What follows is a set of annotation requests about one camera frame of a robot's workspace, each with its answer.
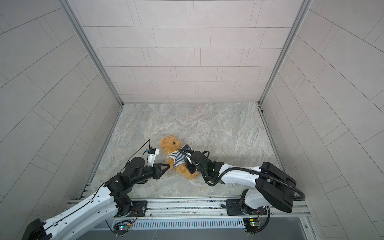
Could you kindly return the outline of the blue white striped knit sweater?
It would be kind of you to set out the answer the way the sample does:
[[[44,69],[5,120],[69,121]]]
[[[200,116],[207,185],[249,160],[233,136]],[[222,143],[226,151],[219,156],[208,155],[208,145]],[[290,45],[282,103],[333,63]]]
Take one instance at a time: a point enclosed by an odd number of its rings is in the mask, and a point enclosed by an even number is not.
[[[174,161],[173,167],[178,167],[179,165],[186,164],[190,161],[190,158],[186,155],[180,153],[179,151],[172,152],[167,155],[168,159],[172,159]]]

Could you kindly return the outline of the brown plush teddy bear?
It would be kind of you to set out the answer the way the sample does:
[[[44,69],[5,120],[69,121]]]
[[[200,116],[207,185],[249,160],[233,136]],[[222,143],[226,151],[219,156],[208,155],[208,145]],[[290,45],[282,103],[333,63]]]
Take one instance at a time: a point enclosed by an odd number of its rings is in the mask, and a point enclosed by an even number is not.
[[[182,148],[182,143],[173,135],[168,136],[168,137],[163,137],[159,141],[159,146],[161,147],[162,151],[164,154],[167,155],[178,151],[179,149]],[[186,164],[179,165],[178,167],[173,167],[174,161],[172,159],[166,159],[166,164],[171,165],[171,169],[173,169],[176,173],[179,175],[183,176],[187,180],[193,180],[198,176],[198,173],[191,175],[190,172],[186,168]]]

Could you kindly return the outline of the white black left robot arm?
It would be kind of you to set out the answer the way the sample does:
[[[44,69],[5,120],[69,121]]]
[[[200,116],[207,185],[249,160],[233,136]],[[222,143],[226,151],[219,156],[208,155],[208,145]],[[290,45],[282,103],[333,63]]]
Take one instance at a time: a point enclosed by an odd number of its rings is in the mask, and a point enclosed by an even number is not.
[[[135,157],[118,173],[103,183],[89,197],[58,214],[29,223],[22,236],[24,240],[75,240],[101,222],[116,215],[126,216],[133,207],[128,194],[135,184],[148,179],[158,180],[170,165],[154,163],[146,166],[145,160]]]

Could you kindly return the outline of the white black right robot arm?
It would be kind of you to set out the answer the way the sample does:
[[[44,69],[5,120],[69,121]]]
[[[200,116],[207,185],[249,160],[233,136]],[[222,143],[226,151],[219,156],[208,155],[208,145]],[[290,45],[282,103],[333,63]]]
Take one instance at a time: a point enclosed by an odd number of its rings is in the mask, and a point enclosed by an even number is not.
[[[305,199],[305,194],[296,188],[296,181],[269,162],[259,167],[235,167],[222,162],[213,162],[209,152],[193,151],[189,147],[179,149],[187,160],[187,169],[200,172],[206,184],[239,184],[248,186],[243,191],[241,211],[251,215],[260,207],[272,206],[282,212],[291,213],[293,203]]]

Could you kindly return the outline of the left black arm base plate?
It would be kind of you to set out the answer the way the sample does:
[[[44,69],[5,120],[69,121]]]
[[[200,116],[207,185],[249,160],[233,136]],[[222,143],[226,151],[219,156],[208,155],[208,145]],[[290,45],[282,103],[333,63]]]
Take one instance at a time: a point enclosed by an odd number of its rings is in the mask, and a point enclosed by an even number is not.
[[[142,218],[147,211],[148,201],[132,201],[128,218]]]

